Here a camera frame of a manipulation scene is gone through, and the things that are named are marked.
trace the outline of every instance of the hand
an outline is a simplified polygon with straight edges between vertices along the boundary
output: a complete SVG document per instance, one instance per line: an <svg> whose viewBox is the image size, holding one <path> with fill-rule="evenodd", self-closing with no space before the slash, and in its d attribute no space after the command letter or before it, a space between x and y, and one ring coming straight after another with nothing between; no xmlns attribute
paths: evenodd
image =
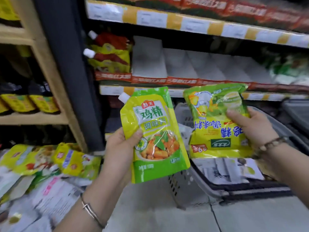
<svg viewBox="0 0 309 232"><path fill-rule="evenodd" d="M234 110L227 110L226 116L242 128L254 148L263 146L279 137L265 114L252 108L248 108L248 112L251 118L242 116Z"/></svg>
<svg viewBox="0 0 309 232"><path fill-rule="evenodd" d="M129 171L133 160L133 148L140 141L143 132L137 130L126 140L123 129L119 128L106 143L103 170L121 180Z"/></svg>

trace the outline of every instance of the white spout cap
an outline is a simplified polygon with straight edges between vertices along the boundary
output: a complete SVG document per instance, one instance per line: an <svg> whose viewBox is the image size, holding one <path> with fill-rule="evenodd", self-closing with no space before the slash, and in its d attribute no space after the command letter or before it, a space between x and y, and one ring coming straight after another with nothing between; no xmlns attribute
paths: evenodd
<svg viewBox="0 0 309 232"><path fill-rule="evenodd" d="M96 39L96 37L97 37L98 35L97 35L94 31L91 30L91 31L88 33L88 36L90 36L90 38L94 40L94 39Z"/></svg>
<svg viewBox="0 0 309 232"><path fill-rule="evenodd" d="M120 101L122 101L124 104L126 104L126 102L128 101L128 99L130 98L130 95L126 94L125 92L123 92L118 99Z"/></svg>
<svg viewBox="0 0 309 232"><path fill-rule="evenodd" d="M88 58L93 58L95 56L95 52L91 49L84 49L83 54Z"/></svg>

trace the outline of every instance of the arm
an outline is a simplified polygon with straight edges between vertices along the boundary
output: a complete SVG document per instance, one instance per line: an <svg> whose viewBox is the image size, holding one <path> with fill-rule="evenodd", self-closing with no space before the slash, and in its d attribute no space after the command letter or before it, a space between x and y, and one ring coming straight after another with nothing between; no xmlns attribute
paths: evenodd
<svg viewBox="0 0 309 232"><path fill-rule="evenodd" d="M142 137L138 130L125 140L122 128L109 137L102 171L98 178L83 194L85 203L89 203L97 214L101 224L110 218L123 188L131 180L130 164L133 159L133 147ZM54 232L88 232L102 231L95 220L83 209L79 199Z"/></svg>
<svg viewBox="0 0 309 232"><path fill-rule="evenodd" d="M253 109L248 110L251 118L232 110L228 110L226 115L242 127L253 147L258 148L279 137L264 114ZM309 156L282 143L263 153L262 159L280 181L286 183L309 208Z"/></svg>

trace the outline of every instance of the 太太乐 logo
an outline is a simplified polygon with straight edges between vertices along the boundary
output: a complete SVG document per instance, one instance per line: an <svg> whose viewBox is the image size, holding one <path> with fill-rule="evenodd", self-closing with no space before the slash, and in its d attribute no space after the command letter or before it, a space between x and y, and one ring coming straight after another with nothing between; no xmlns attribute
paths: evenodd
<svg viewBox="0 0 309 232"><path fill-rule="evenodd" d="M231 139L211 139L211 147L231 147Z"/></svg>

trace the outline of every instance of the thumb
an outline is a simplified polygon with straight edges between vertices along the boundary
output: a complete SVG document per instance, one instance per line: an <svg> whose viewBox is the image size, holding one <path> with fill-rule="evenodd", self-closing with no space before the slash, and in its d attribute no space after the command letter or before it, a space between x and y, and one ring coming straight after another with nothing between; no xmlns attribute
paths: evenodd
<svg viewBox="0 0 309 232"><path fill-rule="evenodd" d="M125 142L130 146L134 147L140 140L141 137L143 136L143 131L141 129L138 129L133 135L128 138Z"/></svg>
<svg viewBox="0 0 309 232"><path fill-rule="evenodd" d="M248 126L250 124L250 118L239 114L237 111L228 109L226 111L226 116L241 127Z"/></svg>

